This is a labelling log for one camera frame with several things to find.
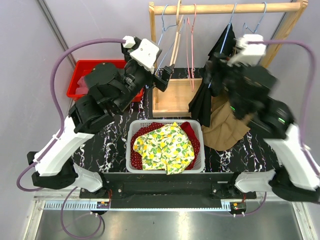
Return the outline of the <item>yellow floral garment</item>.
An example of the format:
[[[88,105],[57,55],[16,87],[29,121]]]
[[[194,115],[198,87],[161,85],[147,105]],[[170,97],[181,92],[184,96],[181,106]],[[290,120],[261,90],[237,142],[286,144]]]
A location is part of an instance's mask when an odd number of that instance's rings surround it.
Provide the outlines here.
[[[141,157],[144,171],[164,170],[167,175],[182,173],[196,158],[191,141],[176,122],[138,136],[133,152]]]

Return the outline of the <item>tan garment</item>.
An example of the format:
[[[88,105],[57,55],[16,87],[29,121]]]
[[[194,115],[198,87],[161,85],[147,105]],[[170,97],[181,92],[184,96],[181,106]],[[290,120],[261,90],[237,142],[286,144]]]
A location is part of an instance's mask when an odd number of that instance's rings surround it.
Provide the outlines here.
[[[248,123],[252,114],[243,119],[234,117],[226,94],[211,98],[210,126],[202,126],[203,143],[216,151],[231,149],[250,130]]]

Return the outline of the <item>pink wire hanger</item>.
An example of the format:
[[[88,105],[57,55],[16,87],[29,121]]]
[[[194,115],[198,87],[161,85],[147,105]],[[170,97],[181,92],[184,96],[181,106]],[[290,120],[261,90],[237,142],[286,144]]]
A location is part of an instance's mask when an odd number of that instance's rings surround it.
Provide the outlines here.
[[[191,23],[190,18],[187,17],[187,30],[186,30],[186,63],[188,79],[191,91],[195,90],[195,73],[194,73],[194,28],[197,17],[197,5],[194,3],[194,16]]]

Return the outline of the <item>pink cloth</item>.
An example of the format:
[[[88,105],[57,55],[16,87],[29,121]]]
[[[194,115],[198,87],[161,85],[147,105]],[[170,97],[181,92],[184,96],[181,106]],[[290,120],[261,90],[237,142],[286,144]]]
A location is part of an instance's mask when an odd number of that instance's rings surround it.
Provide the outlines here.
[[[85,77],[82,76],[77,82],[77,88],[75,89],[76,95],[86,95],[88,93],[88,87],[85,82]]]

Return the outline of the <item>black garment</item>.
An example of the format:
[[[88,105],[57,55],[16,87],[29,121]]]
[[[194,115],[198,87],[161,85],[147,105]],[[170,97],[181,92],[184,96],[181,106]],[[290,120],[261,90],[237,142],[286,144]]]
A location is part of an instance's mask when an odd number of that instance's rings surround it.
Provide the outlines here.
[[[233,31],[233,25],[229,30],[229,35],[227,39],[227,43],[225,43],[223,52],[231,56],[233,53],[234,47],[236,45],[236,37]],[[208,54],[208,60],[213,59],[215,56]],[[209,127],[210,119],[211,119],[211,107],[212,107],[212,97],[216,97],[218,95],[211,95],[210,90],[207,88],[207,61],[205,62],[204,67],[201,71],[201,84],[198,88],[195,96],[188,104],[188,111],[191,113],[191,118],[193,120],[199,121],[202,126]]]

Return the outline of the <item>white plastic basket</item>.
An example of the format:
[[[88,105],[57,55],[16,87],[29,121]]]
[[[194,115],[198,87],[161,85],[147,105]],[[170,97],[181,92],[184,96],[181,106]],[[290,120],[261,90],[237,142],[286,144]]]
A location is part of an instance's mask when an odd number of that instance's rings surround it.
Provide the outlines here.
[[[200,142],[200,150],[196,151],[195,159],[184,171],[187,174],[197,174],[201,173],[205,169],[205,150],[204,150],[204,141],[203,133],[199,122],[191,119],[141,119],[133,121],[128,130],[127,134],[127,146],[126,146],[126,169],[131,173],[144,174],[147,173],[147,170],[142,168],[141,157],[137,153],[134,153],[133,144],[134,140],[141,136],[143,133],[148,133],[150,130],[155,130],[156,127],[161,127],[165,124],[172,124],[176,122],[178,125],[181,125],[184,122],[189,122],[193,128],[196,137]]]

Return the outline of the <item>red plastic bin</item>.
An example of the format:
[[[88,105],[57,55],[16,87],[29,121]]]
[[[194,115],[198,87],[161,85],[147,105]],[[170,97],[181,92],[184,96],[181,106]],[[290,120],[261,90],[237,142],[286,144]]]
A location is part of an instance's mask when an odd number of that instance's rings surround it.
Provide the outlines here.
[[[96,65],[101,63],[112,63],[114,64],[118,69],[123,69],[126,61],[123,59],[95,59],[95,60],[78,60],[75,69],[68,87],[68,90],[66,92],[67,97],[71,98],[75,102],[82,98],[84,95],[77,95],[75,94],[76,88],[77,88],[77,82],[82,76],[88,75]]]

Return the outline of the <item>wooden clothes rack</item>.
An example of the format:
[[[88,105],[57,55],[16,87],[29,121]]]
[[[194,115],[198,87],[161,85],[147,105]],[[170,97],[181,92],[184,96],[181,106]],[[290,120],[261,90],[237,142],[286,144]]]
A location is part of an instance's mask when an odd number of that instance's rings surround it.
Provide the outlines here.
[[[180,43],[175,68],[168,89],[152,91],[152,117],[188,117],[188,104],[201,83],[201,69],[208,60],[209,52],[226,28],[237,3],[232,29],[235,37],[240,38],[244,22],[254,29],[264,11],[257,34],[265,40],[286,39],[308,6],[306,0],[182,0],[179,16],[183,16],[180,30]],[[176,9],[178,0],[153,0],[149,3],[151,39],[163,49],[158,66],[170,65],[176,36]],[[194,43],[194,91],[188,79],[186,56],[187,17],[193,23],[196,4],[196,20],[193,32]]]

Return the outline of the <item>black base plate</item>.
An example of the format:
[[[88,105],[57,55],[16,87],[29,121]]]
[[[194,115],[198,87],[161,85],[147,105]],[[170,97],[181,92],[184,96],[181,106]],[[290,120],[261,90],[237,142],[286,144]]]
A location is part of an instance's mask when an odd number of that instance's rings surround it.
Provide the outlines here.
[[[221,200],[255,200],[254,191],[234,187],[237,173],[105,173],[106,186],[97,193],[82,188],[81,200],[111,197],[115,209],[219,208]]]

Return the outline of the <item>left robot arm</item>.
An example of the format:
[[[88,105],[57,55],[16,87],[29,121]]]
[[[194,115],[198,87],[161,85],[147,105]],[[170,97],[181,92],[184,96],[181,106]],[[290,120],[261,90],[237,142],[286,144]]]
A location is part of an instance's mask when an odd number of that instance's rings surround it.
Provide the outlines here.
[[[33,185],[52,190],[75,186],[103,198],[108,193],[104,178],[98,172],[80,167],[71,156],[110,124],[115,115],[123,114],[144,86],[165,91],[173,69],[173,64],[166,66],[158,77],[135,60],[130,60],[123,68],[111,62],[94,66],[84,77],[88,93],[71,107],[62,121],[62,128],[41,151],[27,154],[29,164],[35,168],[31,175]]]

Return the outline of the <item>red polka dot garment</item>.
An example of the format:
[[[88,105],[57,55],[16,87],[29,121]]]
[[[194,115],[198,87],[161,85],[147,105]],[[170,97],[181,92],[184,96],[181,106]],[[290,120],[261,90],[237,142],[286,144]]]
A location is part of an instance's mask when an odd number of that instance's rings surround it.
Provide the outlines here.
[[[200,173],[205,152],[196,120],[135,120],[130,124],[126,169],[139,174]]]

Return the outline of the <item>wooden hanger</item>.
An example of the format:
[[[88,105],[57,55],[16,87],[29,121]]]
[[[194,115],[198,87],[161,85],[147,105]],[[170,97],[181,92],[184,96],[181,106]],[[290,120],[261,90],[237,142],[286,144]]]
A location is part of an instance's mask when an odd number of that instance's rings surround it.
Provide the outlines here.
[[[172,47],[172,54],[171,54],[171,59],[169,65],[175,65],[178,52],[179,52],[179,45],[180,45],[180,39],[181,39],[181,33],[180,30],[182,29],[182,23],[183,23],[183,18],[184,16],[182,15],[180,17],[180,7],[181,7],[181,0],[178,0],[177,6],[176,6],[176,33],[175,33],[175,39]]]

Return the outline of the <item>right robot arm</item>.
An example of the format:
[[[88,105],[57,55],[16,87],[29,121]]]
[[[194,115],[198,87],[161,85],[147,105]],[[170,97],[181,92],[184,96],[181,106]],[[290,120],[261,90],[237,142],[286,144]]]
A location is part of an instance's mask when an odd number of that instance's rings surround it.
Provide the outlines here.
[[[220,58],[208,60],[204,81],[214,94],[226,93],[231,113],[258,133],[274,150],[282,166],[266,172],[242,172],[227,185],[228,195],[272,191],[291,202],[320,202],[320,167],[300,144],[301,129],[290,108],[269,96],[277,78],[260,65],[228,65]]]

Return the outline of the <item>red skirt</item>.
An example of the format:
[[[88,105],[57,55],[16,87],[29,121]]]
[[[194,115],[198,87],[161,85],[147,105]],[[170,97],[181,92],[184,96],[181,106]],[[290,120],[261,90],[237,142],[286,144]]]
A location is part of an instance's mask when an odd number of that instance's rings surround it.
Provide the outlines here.
[[[200,150],[200,142],[198,138],[196,137],[195,131],[193,130],[191,124],[189,122],[184,122],[181,124],[181,129],[186,133],[188,136],[188,139],[190,140],[193,150],[195,152],[199,152]]]

